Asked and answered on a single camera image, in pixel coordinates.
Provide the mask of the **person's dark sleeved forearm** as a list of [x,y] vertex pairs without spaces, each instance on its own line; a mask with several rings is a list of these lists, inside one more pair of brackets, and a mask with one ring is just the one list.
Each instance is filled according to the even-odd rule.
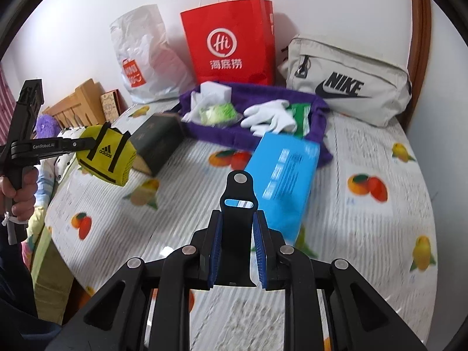
[[45,350],[61,326],[38,317],[30,272],[21,246],[1,227],[1,349]]

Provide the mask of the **person's left hand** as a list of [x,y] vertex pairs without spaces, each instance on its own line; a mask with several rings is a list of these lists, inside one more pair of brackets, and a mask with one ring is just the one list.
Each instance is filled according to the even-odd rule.
[[[37,191],[38,170],[31,168],[24,175],[22,188],[16,190],[7,177],[1,176],[1,215],[7,211],[20,221],[28,221],[34,213],[35,196]],[[6,198],[10,198],[14,204],[12,208],[6,209]]]

